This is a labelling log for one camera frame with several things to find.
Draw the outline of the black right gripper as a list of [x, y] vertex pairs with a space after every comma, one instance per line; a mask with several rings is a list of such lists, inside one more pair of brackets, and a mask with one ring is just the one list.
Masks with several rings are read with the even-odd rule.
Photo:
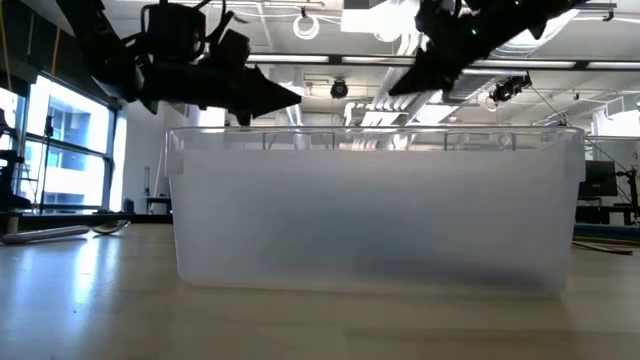
[[505, 43], [505, 0], [420, 0], [415, 27], [428, 38], [413, 65], [388, 90], [390, 96], [450, 91], [463, 69]]

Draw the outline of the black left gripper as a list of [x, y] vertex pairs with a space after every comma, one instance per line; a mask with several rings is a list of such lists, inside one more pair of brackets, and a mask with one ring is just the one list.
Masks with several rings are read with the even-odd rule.
[[242, 127], [262, 116], [301, 103], [302, 97], [246, 65], [249, 39], [228, 30], [187, 30], [160, 35], [149, 30], [133, 42], [141, 82], [133, 91], [148, 110], [166, 101], [220, 107], [235, 113]]

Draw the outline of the clear plastic bin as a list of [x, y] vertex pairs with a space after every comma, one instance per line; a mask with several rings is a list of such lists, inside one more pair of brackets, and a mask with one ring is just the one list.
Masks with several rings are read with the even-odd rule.
[[581, 129], [399, 127], [406, 150], [343, 151], [347, 130], [169, 130], [180, 277], [373, 293], [564, 290]]

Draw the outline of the silver thick-handled spoon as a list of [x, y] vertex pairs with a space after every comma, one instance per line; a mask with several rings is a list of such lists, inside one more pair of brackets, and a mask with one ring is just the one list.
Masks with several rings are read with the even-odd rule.
[[5, 245], [21, 245], [31, 242], [85, 235], [89, 232], [94, 232], [98, 235], [111, 235], [128, 227], [130, 224], [130, 220], [117, 220], [114, 222], [94, 226], [74, 225], [68, 227], [6, 234], [0, 237], [0, 243], [3, 243]]

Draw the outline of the white ceiling pipes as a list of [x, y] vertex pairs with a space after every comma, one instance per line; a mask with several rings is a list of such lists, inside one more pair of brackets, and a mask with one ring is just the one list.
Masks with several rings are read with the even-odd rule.
[[353, 100], [345, 105], [343, 123], [347, 134], [338, 148], [343, 151], [406, 150], [411, 136], [398, 131], [409, 123], [410, 107], [419, 94], [390, 96], [390, 88], [406, 74], [404, 68], [390, 68], [380, 89], [370, 100]]

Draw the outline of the black ceiling fixture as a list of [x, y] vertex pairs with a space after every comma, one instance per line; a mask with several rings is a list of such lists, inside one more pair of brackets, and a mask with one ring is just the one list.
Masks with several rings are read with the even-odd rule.
[[497, 83], [495, 89], [490, 93], [489, 98], [494, 103], [507, 102], [521, 93], [524, 88], [531, 85], [532, 81], [529, 75], [512, 76], [506, 81]]

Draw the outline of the ceiling light strip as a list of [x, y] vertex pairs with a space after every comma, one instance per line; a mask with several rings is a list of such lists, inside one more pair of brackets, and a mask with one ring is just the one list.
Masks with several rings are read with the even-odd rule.
[[[375, 55], [301, 55], [301, 54], [252, 54], [248, 63], [253, 64], [320, 64], [362, 65], [380, 67], [408, 67], [414, 63], [411, 56]], [[488, 59], [478, 60], [470, 68], [526, 69], [526, 70], [578, 70], [578, 71], [640, 71], [640, 61], [594, 60], [544, 60], [544, 59]]]

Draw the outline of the small dark table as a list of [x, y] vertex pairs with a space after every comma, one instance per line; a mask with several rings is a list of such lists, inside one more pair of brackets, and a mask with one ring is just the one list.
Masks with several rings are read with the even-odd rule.
[[171, 215], [172, 202], [169, 196], [145, 196], [146, 213], [150, 215]]

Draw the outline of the large window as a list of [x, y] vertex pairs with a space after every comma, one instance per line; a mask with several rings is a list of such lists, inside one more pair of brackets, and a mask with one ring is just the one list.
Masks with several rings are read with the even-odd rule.
[[44, 212], [87, 212], [107, 204], [112, 170], [115, 113], [43, 76], [25, 95], [0, 87], [0, 108], [15, 137], [3, 135], [0, 149], [24, 158], [14, 170], [13, 191], [39, 211], [44, 172], [44, 128], [53, 116]]

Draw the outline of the black monitor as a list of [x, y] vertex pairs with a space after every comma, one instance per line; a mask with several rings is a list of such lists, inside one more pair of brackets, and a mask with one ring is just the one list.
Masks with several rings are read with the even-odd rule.
[[615, 197], [618, 194], [615, 163], [611, 161], [587, 160], [585, 180], [580, 183], [578, 197]]

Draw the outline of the black tripod stand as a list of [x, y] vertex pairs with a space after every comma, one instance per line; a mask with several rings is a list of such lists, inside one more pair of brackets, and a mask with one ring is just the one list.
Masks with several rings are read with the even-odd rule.
[[43, 141], [44, 141], [44, 146], [43, 146], [43, 150], [44, 150], [44, 172], [43, 172], [43, 178], [42, 178], [42, 191], [41, 191], [41, 195], [40, 195], [40, 204], [39, 204], [39, 213], [40, 214], [44, 213], [45, 195], [46, 195], [46, 177], [47, 177], [47, 172], [48, 172], [48, 162], [49, 162], [49, 151], [50, 151], [51, 137], [52, 137], [53, 133], [54, 133], [53, 116], [51, 114], [48, 114], [46, 116], [46, 120], [45, 120], [45, 128], [44, 128], [44, 136], [43, 136]]

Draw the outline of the dark desk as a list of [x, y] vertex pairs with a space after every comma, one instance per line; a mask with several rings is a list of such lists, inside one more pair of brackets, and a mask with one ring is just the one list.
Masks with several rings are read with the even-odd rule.
[[617, 222], [621, 226], [635, 226], [640, 222], [640, 207], [616, 204], [611, 206], [576, 207], [576, 222], [597, 225], [614, 225], [614, 217], [620, 215], [622, 220]]

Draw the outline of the black monitor stand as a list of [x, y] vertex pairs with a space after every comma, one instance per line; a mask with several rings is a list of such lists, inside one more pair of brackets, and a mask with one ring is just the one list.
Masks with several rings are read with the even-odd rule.
[[636, 183], [638, 170], [632, 167], [630, 170], [617, 171], [618, 177], [626, 177], [630, 190], [630, 204], [633, 213], [633, 220], [640, 225], [640, 199], [638, 186]]

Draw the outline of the black equipment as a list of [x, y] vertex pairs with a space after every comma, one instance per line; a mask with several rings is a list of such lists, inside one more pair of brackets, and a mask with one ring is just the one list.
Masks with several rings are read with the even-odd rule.
[[[0, 139], [3, 135], [15, 137], [17, 132], [8, 125], [5, 111], [0, 108]], [[27, 198], [16, 195], [12, 187], [15, 167], [17, 164], [22, 164], [24, 158], [19, 156], [16, 150], [0, 149], [0, 160], [6, 162], [5, 165], [0, 166], [0, 212], [30, 209], [32, 203]]]

